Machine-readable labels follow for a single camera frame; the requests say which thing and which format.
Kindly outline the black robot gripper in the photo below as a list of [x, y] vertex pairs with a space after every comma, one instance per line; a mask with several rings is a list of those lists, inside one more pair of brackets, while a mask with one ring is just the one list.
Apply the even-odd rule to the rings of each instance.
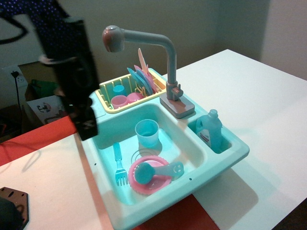
[[77, 54], [66, 59], [42, 55], [39, 61], [53, 68], [61, 101], [81, 140], [96, 136], [98, 128], [90, 94], [99, 88], [99, 82], [92, 55]]

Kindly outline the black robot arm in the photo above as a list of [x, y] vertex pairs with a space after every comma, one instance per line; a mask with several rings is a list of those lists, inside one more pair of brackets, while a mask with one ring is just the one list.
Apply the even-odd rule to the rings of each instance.
[[2, 0], [0, 17], [21, 32], [1, 40], [16, 42], [28, 30], [14, 16], [25, 14], [35, 27], [44, 50], [39, 61], [52, 67], [62, 95], [61, 101], [81, 140], [98, 134], [90, 94], [99, 88], [94, 58], [88, 43], [83, 19], [71, 17], [56, 0]]

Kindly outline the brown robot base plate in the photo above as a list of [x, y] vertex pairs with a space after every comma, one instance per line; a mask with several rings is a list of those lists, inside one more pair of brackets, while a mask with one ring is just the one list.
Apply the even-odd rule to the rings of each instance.
[[23, 230], [28, 222], [28, 193], [2, 187], [0, 189], [0, 229]]

